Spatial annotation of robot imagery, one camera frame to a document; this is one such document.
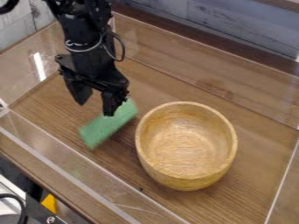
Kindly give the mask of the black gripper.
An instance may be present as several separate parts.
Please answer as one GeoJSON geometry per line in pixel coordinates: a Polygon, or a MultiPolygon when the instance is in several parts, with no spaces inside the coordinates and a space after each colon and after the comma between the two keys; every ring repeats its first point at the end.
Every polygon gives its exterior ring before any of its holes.
{"type": "Polygon", "coordinates": [[[55,60],[75,102],[83,105],[92,91],[98,90],[104,116],[114,116],[127,101],[130,84],[116,67],[124,58],[116,56],[115,41],[100,40],[95,45],[88,45],[67,40],[64,46],[70,53],[59,54],[55,60]]]}

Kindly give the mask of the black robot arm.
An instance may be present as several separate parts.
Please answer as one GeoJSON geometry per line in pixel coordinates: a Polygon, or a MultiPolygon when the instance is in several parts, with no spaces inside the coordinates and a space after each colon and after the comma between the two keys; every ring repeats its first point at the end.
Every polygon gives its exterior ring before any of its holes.
{"type": "Polygon", "coordinates": [[[116,63],[115,43],[122,40],[108,24],[110,0],[43,0],[63,30],[68,52],[55,56],[74,100],[83,105],[92,92],[102,93],[103,113],[112,116],[127,101],[130,81],[116,63]]]}

